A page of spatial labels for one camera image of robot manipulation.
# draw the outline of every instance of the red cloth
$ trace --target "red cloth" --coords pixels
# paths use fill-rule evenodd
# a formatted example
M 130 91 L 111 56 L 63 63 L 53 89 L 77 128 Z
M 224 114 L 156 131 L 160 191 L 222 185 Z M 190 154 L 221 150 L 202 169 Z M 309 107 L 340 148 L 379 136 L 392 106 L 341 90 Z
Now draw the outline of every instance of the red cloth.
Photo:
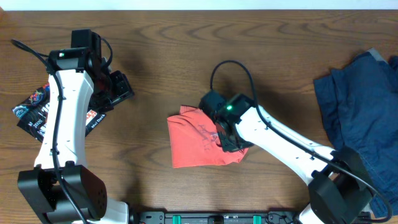
M 181 106 L 180 115 L 167 118 L 167 124 L 173 168 L 241 162 L 248 151 L 223 152 L 216 126 L 198 108 Z

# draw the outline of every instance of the blue cloth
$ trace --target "blue cloth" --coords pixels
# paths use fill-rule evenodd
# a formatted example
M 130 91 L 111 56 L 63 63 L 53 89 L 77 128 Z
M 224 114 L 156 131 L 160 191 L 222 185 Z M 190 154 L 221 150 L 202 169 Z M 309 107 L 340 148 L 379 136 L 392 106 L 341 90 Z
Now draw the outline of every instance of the blue cloth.
M 314 86 L 330 142 L 336 150 L 348 146 L 359 153 L 374 186 L 397 215 L 398 57 L 388 64 L 378 52 L 366 52 L 315 80 Z M 370 206 L 376 217 L 387 215 L 379 197 Z

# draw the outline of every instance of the wood grain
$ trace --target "wood grain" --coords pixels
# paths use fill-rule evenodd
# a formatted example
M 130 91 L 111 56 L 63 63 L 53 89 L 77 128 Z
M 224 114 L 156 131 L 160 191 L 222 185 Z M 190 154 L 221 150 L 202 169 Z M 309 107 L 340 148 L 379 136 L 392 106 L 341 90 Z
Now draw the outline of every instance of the wood grain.
M 1 22 L 1 19 L 2 19 L 2 15 L 4 14 L 4 10 L 2 9 L 2 7 L 0 7 L 0 22 Z
M 271 114 L 330 145 L 313 80 L 371 47 L 388 58 L 398 45 L 397 11 L 7 12 L 0 24 L 1 223 L 38 222 L 16 180 L 32 168 L 40 143 L 16 126 L 11 108 L 47 81 L 43 65 L 9 39 L 48 53 L 68 48 L 71 30 L 86 27 L 107 38 L 112 67 L 136 92 L 86 138 L 89 168 L 110 196 L 138 210 L 303 208 L 305 184 L 257 147 L 240 164 L 172 169 L 166 118 L 180 105 L 196 106 L 213 67 L 236 59 L 252 71 Z M 215 88 L 227 96 L 250 95 L 247 77 L 234 65 L 220 68 Z

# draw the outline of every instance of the green connector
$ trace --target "green connector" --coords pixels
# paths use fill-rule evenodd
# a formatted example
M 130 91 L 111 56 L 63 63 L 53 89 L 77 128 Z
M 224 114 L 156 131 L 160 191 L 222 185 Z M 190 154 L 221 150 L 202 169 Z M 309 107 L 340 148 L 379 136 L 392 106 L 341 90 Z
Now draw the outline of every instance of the green connector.
M 253 224 L 261 224 L 261 216 L 259 215 L 254 215 L 253 216 Z
M 181 224 L 181 216 L 173 215 L 173 224 Z

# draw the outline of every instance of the black cable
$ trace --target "black cable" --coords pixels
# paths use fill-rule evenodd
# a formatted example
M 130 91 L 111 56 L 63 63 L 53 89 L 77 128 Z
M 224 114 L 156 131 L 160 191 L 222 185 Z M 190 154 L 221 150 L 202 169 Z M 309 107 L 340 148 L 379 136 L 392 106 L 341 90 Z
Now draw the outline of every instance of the black cable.
M 220 67 L 221 65 L 225 64 L 225 63 L 235 63 L 237 65 L 239 65 L 241 68 L 243 68 L 243 70 L 246 72 L 246 74 L 249 77 L 250 80 L 250 86 L 251 86 L 251 90 L 252 90 L 252 94 L 253 94 L 253 101 L 254 101 L 254 106 L 256 107 L 256 111 L 261 119 L 262 122 L 264 122 L 264 124 L 271 129 L 273 132 L 275 132 L 277 135 L 279 135 L 281 138 L 285 139 L 286 141 L 288 141 L 289 143 L 293 144 L 294 146 L 298 147 L 299 149 L 303 150 L 304 152 L 310 154 L 311 156 L 321 160 L 322 162 L 328 164 L 329 166 L 332 166 L 333 168 L 335 168 L 336 170 L 345 173 L 346 175 L 349 175 L 350 177 L 357 179 L 358 181 L 362 182 L 364 185 L 366 185 L 369 189 L 371 189 L 376 195 L 378 195 L 381 200 L 383 201 L 383 203 L 387 206 L 387 216 L 385 218 L 382 219 L 378 219 L 378 220 L 374 220 L 374 219 L 360 219 L 361 221 L 364 222 L 373 222 L 373 223 L 385 223 L 388 220 L 391 219 L 392 217 L 392 207 L 391 204 L 389 203 L 389 201 L 387 200 L 387 198 L 385 198 L 375 187 L 373 187 L 371 184 L 367 183 L 365 180 L 361 179 L 360 177 L 354 175 L 353 173 L 351 173 L 350 171 L 346 170 L 345 168 L 339 166 L 338 164 L 335 164 L 332 161 L 329 161 L 328 159 L 324 158 L 323 156 L 319 155 L 318 153 L 316 153 L 315 151 L 312 151 L 311 149 L 306 148 L 305 146 L 295 142 L 294 140 L 292 140 L 291 138 L 287 137 L 285 134 L 283 134 L 282 132 L 280 132 L 278 129 L 276 129 L 275 127 L 273 127 L 273 125 L 271 124 L 271 122 L 268 122 L 261 114 L 260 112 L 260 108 L 258 105 L 258 100 L 257 100 L 257 91 L 254 87 L 254 82 L 253 82 L 253 78 L 249 72 L 249 70 L 241 63 L 235 60 L 225 60 L 224 62 L 219 63 L 213 70 L 213 73 L 211 74 L 211 78 L 210 78 L 210 89 L 213 89 L 213 78 L 214 75 L 217 71 L 217 68 Z
M 101 69 L 103 69 L 103 68 L 108 69 L 108 67 L 109 67 L 109 66 L 111 65 L 111 63 L 112 63 L 113 51 L 112 51 L 111 45 L 108 43 L 108 41 L 105 40 L 105 38 L 101 38 L 101 40 L 102 40 L 103 42 L 105 42 L 105 44 L 106 44 L 106 45 L 108 46 L 108 48 L 109 48 L 109 51 L 111 52 L 111 55 L 109 56 L 108 61 L 106 61 L 106 63 L 103 64 L 103 65 L 101 66 Z
M 83 212 L 80 210 L 79 206 L 76 204 L 76 202 L 74 201 L 74 199 L 72 198 L 72 196 L 70 195 L 67 186 L 65 185 L 65 181 L 61 176 L 60 173 L 60 168 L 58 166 L 58 150 L 57 150 L 57 139 L 58 139 L 58 126 L 59 126 L 59 122 L 60 122 L 60 116 L 61 116 L 61 108 L 62 108 L 62 101 L 64 100 L 63 97 L 63 93 L 62 93 L 62 87 L 60 84 L 60 81 L 58 79 L 58 77 L 55 75 L 55 71 L 52 68 L 52 66 L 45 61 L 39 53 L 37 53 L 36 51 L 34 51 L 33 49 L 31 49 L 30 47 L 26 46 L 25 44 L 23 44 L 22 42 L 18 41 L 18 40 L 11 40 L 11 43 L 18 47 L 21 50 L 24 50 L 26 52 L 29 52 L 33 55 L 35 55 L 43 64 L 44 66 L 46 66 L 46 68 L 48 70 L 50 70 L 49 74 L 52 75 L 54 77 L 55 83 L 57 84 L 57 88 L 58 88 L 58 108 L 57 108 L 57 115 L 55 117 L 55 125 L 54 125 L 54 133 L 53 133 L 53 138 L 52 138 L 52 160 L 53 160 L 53 164 L 54 164 L 54 171 L 55 171 L 55 176 L 57 177 L 57 180 L 61 186 L 61 189 L 63 191 L 63 193 L 65 194 L 65 196 L 67 197 L 67 199 L 69 200 L 69 202 L 72 204 L 73 208 L 76 210 L 77 214 L 79 215 L 80 219 L 83 221 L 83 224 L 88 224 Z
M 11 40 L 11 43 L 16 46 L 17 48 L 24 50 L 26 52 L 32 53 L 29 49 L 31 49 L 30 47 L 26 46 L 25 44 L 23 44 L 22 42 L 20 42 L 19 40 Z M 42 56 L 42 57 L 49 57 L 48 55 L 42 54 L 42 53 L 38 53 L 36 52 L 38 55 Z

